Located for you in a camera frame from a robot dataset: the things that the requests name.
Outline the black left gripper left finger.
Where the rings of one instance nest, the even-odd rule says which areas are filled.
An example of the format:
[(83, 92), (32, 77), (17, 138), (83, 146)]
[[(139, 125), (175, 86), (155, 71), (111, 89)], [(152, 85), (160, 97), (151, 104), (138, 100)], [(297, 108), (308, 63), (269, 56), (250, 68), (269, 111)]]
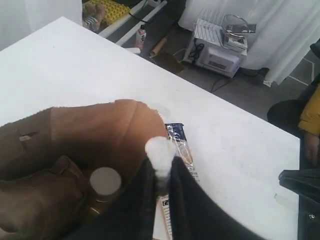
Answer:
[(91, 223), (66, 240), (151, 240), (156, 213), (155, 171), (148, 158), (129, 185)]

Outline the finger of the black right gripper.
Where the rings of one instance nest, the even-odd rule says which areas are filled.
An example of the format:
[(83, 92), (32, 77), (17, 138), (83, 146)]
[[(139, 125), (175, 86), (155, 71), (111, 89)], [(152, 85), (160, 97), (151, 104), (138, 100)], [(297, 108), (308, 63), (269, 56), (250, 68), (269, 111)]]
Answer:
[(318, 168), (283, 170), (279, 185), (298, 194), (299, 240), (320, 238), (320, 170)]

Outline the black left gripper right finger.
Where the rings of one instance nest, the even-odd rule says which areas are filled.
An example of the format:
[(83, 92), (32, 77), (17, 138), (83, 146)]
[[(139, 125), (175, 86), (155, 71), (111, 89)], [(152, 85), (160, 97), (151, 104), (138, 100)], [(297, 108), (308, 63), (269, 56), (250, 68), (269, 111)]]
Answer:
[(258, 238), (212, 201), (178, 156), (174, 157), (170, 171), (169, 211), (174, 240)]

